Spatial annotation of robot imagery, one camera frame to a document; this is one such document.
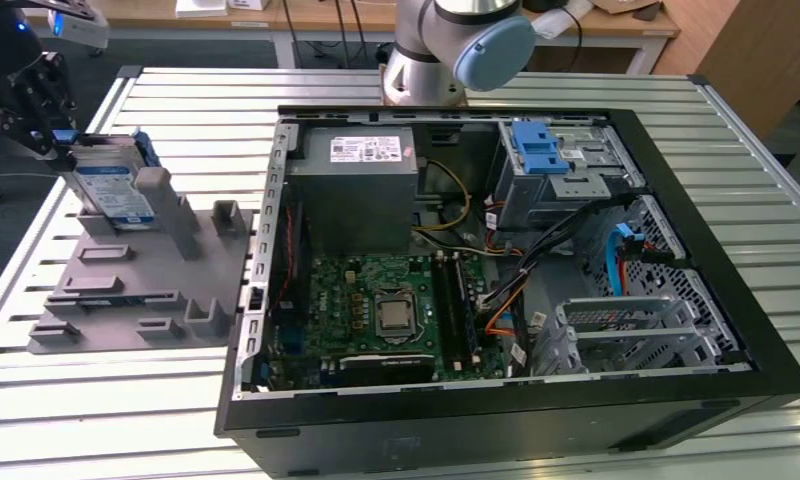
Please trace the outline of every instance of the yellow wire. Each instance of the yellow wire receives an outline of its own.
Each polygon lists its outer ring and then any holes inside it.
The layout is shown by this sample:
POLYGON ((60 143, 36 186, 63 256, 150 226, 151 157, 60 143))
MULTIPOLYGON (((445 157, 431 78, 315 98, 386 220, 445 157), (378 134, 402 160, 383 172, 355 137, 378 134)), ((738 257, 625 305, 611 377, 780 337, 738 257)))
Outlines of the yellow wire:
MULTIPOLYGON (((495 248, 490 248, 490 247, 487 247, 487 248, 486 248, 486 251, 487 251, 487 252, 490 252, 490 253, 505 253, 505 249, 503 249, 503 248, 498 248, 498 249, 495 249, 495 248)), ((511 254, 511 255, 514 255, 514 256, 517 256, 517 257, 521 257, 522 255, 525 255, 525 254, 522 253, 522 250, 519 250, 518 248, 514 248, 514 249, 510 251, 510 254, 511 254)))
POLYGON ((413 230, 418 230, 418 231, 422 231, 422 230, 425 230, 425 231, 447 230, 454 225, 461 224, 463 222, 463 220, 466 220, 466 217, 469 216, 469 212, 471 211, 471 195, 469 194, 469 188, 466 188, 466 184, 459 179, 459 177, 457 176, 457 174, 451 171, 451 169, 449 167, 446 167, 445 164, 442 162, 437 161, 437 160, 427 160, 427 161, 435 163, 437 165, 439 165, 445 169, 445 172, 454 179, 454 181, 459 185, 459 188, 463 189, 463 195, 465 195, 465 198, 466 198, 466 206, 463 207, 463 213, 461 214, 459 218, 457 220, 454 220, 453 222, 443 223, 442 225, 430 225, 427 227, 423 227, 423 226, 422 227, 413 227, 413 230))

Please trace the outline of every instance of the aluminum table surface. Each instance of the aluminum table surface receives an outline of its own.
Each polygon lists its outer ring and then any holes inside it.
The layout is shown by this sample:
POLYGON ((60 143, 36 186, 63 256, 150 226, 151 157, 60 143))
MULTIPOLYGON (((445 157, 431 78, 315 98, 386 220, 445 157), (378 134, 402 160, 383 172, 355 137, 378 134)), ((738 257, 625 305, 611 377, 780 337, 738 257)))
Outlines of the aluminum table surface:
MULTIPOLYGON (((379 102, 373 71, 147 68, 119 78, 91 131, 143 126, 196 208, 259 207, 277 107, 379 102)), ((682 77, 523 74, 477 106, 633 109, 800 362, 800 189, 713 89, 682 77)), ((78 236, 59 181, 0 279, 0 479, 266 477, 212 434, 224 348, 35 356, 27 334, 78 236)), ((800 478, 800 400, 658 452, 367 478, 800 478)))

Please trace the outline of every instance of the floor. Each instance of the floor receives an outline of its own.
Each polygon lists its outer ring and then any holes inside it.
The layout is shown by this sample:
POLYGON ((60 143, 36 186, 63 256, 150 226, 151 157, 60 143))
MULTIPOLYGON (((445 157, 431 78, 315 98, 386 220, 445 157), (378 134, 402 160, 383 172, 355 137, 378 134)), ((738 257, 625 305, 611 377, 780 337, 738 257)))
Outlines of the floor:
MULTIPOLYGON (((326 51, 326 56, 321 56, 313 46, 302 44, 303 66, 338 68, 343 58, 342 47, 317 47, 326 51)), ((107 53, 100 58, 91 58, 83 47, 60 40, 47 40, 46 48, 63 52, 68 59, 80 105, 76 118, 82 127, 86 127, 92 119, 123 65, 251 68, 277 66, 273 45, 269 42, 122 40, 111 43, 107 53)), ((351 44, 351 55, 358 48, 358 44, 351 44)), ((370 45, 369 55, 359 55, 354 59, 354 68, 377 68, 374 51, 375 45, 370 45)), ((766 143, 777 153, 798 154, 790 171, 800 182, 800 107, 796 107, 766 143)), ((0 156, 0 175, 8 174, 12 176, 0 176, 0 274, 54 184, 54 178, 47 176, 51 174, 47 167, 22 156, 0 156)))

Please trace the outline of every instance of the table leg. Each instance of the table leg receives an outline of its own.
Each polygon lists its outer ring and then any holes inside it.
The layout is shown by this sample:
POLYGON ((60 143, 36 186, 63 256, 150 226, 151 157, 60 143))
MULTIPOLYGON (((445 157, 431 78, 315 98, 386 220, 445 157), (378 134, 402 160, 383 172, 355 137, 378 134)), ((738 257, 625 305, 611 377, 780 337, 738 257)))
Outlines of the table leg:
POLYGON ((273 44, 277 48, 277 62, 279 68, 297 68, 297 55, 294 53, 294 35, 289 31, 273 32, 273 44))
POLYGON ((638 53, 635 53, 635 58, 631 60, 631 65, 629 65, 626 73, 630 75, 649 75, 653 73, 666 44, 668 37, 645 37, 643 44, 638 53))

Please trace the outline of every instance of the white box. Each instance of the white box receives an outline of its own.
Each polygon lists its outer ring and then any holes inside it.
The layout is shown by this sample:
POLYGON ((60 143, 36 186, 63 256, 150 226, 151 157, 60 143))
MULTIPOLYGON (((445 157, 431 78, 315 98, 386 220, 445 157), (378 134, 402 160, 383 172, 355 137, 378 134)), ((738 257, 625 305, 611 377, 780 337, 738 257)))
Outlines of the white box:
POLYGON ((175 16, 178 18, 224 17, 229 15, 226 0, 178 0, 175 16))
POLYGON ((263 10, 270 5, 270 0, 229 0, 231 8, 243 8, 246 10, 263 10))

